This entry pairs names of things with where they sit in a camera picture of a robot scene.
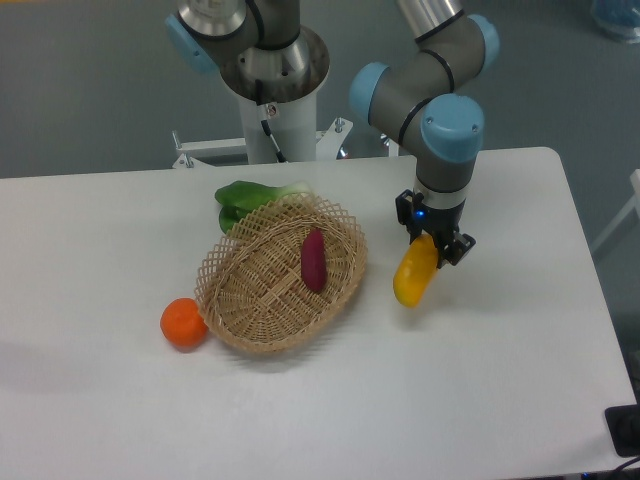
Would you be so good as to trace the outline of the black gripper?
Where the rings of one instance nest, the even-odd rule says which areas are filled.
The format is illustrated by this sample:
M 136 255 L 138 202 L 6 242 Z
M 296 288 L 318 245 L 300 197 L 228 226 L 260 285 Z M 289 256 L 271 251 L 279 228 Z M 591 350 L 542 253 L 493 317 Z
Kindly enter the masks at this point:
M 395 198 L 398 223 L 405 227 L 412 243 L 423 233 L 429 234 L 438 251 L 437 268 L 458 265 L 476 245 L 469 234 L 459 232 L 465 202 L 448 209 L 426 205 L 422 193 L 404 190 Z

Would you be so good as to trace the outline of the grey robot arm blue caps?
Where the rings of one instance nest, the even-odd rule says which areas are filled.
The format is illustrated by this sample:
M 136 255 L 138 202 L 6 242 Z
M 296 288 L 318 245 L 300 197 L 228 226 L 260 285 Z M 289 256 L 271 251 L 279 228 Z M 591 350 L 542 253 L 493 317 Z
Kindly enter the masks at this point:
M 416 160 L 415 182 L 396 200 L 412 238 L 429 234 L 440 264 L 459 263 L 474 239 L 459 229 L 484 114 L 457 89 L 496 59 L 500 40 L 457 1 L 398 5 L 417 46 L 404 66 L 364 66 L 349 90 L 353 112 Z M 309 161 L 316 96 L 330 69 L 324 41 L 300 20 L 296 1 L 181 1 L 167 34 L 196 71 L 218 72 L 236 97 L 253 164 Z

